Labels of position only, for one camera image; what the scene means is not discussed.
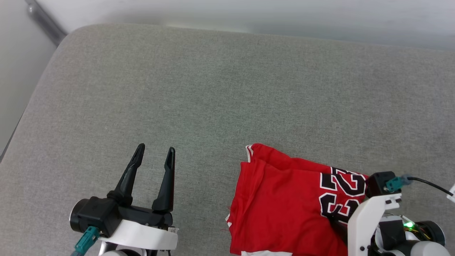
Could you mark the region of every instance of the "white trim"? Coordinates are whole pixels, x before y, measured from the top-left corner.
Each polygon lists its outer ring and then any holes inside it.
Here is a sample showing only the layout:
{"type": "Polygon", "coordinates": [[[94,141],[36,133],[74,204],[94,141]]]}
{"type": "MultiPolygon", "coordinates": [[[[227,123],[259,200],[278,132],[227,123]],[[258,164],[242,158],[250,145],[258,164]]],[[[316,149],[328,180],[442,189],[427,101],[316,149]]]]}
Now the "white trim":
{"type": "Polygon", "coordinates": [[[291,256],[291,252],[285,251],[254,251],[254,252],[247,252],[242,251],[242,256],[291,256]]]}
{"type": "Polygon", "coordinates": [[[253,157],[253,149],[251,148],[252,145],[248,145],[245,148],[247,149],[247,155],[248,155],[248,162],[251,162],[251,158],[253,157]]]}
{"type": "Polygon", "coordinates": [[[231,226],[232,226],[232,222],[229,222],[229,221],[228,221],[229,216],[231,216],[231,214],[228,214],[225,220],[226,220],[226,222],[227,222],[228,227],[231,227],[231,226]]]}

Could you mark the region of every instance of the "black cable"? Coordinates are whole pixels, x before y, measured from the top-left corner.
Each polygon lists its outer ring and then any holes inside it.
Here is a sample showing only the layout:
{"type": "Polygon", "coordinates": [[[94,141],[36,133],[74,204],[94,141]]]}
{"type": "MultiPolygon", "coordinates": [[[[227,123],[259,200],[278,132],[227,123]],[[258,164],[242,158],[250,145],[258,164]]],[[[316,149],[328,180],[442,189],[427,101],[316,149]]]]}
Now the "black cable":
{"type": "Polygon", "coordinates": [[[441,190],[442,192],[444,192],[444,193],[446,193],[446,194],[448,194],[450,196],[454,195],[452,192],[448,191],[447,189],[445,189],[445,188],[443,188],[441,186],[438,186],[438,185],[436,185],[436,184],[434,184],[432,182],[429,182],[427,180],[424,180],[424,179],[421,179],[421,178],[416,178],[416,177],[408,177],[408,179],[409,180],[416,180],[416,181],[420,181],[420,182],[423,182],[425,184],[428,184],[428,185],[430,185],[430,186],[432,186],[434,188],[437,188],[437,189],[441,190]]]}

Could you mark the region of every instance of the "gray fabric cushion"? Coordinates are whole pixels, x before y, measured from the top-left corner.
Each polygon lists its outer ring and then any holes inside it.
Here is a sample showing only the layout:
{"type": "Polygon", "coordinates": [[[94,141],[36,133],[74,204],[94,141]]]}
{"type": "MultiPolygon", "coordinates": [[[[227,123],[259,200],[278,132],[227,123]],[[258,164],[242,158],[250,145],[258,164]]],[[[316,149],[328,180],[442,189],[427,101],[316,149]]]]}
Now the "gray fabric cushion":
{"type": "MultiPolygon", "coordinates": [[[[143,25],[79,29],[58,47],[0,164],[2,255],[69,255],[73,205],[114,188],[146,152],[150,207],[176,148],[173,255],[228,255],[244,146],[372,174],[455,181],[455,53],[143,25]]],[[[397,211],[444,225],[455,204],[424,184],[397,211]]],[[[96,255],[99,244],[90,250],[96,255]]]]}

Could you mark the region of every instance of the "red jersey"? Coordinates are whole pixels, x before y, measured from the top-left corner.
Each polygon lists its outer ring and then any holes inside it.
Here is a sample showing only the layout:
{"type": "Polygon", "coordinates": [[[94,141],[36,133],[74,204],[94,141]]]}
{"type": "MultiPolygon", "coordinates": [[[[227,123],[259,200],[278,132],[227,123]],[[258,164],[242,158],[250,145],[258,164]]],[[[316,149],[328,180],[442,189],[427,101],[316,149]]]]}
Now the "red jersey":
{"type": "Polygon", "coordinates": [[[271,147],[247,146],[231,213],[231,253],[289,252],[346,256],[326,216],[347,224],[365,198],[366,175],[291,158],[271,147]]]}

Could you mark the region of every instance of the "black number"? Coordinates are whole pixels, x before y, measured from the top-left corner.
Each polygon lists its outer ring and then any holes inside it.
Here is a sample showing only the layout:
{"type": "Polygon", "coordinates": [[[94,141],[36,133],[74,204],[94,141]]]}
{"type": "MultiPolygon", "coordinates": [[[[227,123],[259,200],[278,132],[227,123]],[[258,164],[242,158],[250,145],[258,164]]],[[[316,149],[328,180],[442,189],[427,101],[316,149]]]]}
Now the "black number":
{"type": "Polygon", "coordinates": [[[321,204],[321,216],[329,217],[333,216],[335,220],[348,223],[352,214],[354,214],[357,207],[360,205],[357,199],[346,200],[345,204],[337,204],[337,195],[331,193],[325,193],[319,197],[321,204]]]}
{"type": "MultiPolygon", "coordinates": [[[[338,191],[338,187],[340,187],[350,197],[361,196],[365,194],[365,177],[357,173],[332,167],[332,174],[321,173],[320,187],[331,191],[338,191]],[[351,182],[354,185],[346,181],[341,174],[350,174],[351,182]]],[[[357,199],[346,200],[344,205],[337,204],[337,194],[329,192],[319,197],[319,203],[321,204],[322,216],[332,216],[345,224],[348,223],[349,218],[360,205],[357,199]]]]}
{"type": "Polygon", "coordinates": [[[340,186],[346,195],[351,197],[365,194],[365,177],[363,175],[333,167],[332,174],[321,174],[322,189],[338,191],[337,185],[340,186]],[[351,182],[354,183],[354,186],[351,186],[351,184],[347,182],[341,174],[349,174],[351,182]]]}

